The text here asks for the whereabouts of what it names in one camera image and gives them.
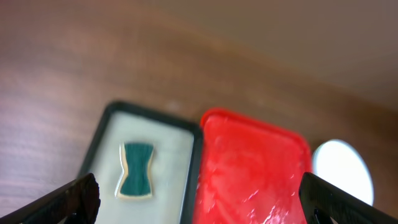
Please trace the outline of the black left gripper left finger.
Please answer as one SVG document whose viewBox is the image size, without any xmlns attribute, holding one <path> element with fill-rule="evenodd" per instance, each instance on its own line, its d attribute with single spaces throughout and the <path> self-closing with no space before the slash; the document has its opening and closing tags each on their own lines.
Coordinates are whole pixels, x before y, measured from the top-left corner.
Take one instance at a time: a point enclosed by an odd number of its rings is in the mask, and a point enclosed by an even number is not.
<svg viewBox="0 0 398 224">
<path fill-rule="evenodd" d="M 89 173 L 2 217 L 1 224 L 94 224 L 100 203 L 99 185 Z"/>
</svg>

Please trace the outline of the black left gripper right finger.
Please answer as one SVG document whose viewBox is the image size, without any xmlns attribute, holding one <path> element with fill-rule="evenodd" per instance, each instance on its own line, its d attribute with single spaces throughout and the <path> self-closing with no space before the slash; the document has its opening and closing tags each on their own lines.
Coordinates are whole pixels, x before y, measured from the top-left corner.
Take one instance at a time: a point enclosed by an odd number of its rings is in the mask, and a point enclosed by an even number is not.
<svg viewBox="0 0 398 224">
<path fill-rule="evenodd" d="M 303 174 L 298 195 L 308 224 L 397 224 L 397 219 L 310 172 Z"/>
</svg>

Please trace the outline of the white round plate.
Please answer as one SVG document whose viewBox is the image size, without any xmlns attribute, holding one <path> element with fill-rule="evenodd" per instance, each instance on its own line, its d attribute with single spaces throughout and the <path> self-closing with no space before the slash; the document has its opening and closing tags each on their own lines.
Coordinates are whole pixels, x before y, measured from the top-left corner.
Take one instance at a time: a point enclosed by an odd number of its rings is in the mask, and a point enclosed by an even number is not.
<svg viewBox="0 0 398 224">
<path fill-rule="evenodd" d="M 362 202 L 372 206 L 374 186 L 359 152 L 347 142 L 331 139 L 313 152 L 313 173 Z"/>
</svg>

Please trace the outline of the green and yellow sponge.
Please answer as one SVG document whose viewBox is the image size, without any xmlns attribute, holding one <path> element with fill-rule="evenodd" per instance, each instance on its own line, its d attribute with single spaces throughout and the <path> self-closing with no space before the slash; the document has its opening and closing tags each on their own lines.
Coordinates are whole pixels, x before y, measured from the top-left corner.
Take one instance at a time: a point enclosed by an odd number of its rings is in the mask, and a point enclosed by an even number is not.
<svg viewBox="0 0 398 224">
<path fill-rule="evenodd" d="M 150 167 L 155 147 L 146 142 L 126 142 L 119 147 L 121 176 L 115 197 L 126 200 L 141 200 L 153 196 Z"/>
</svg>

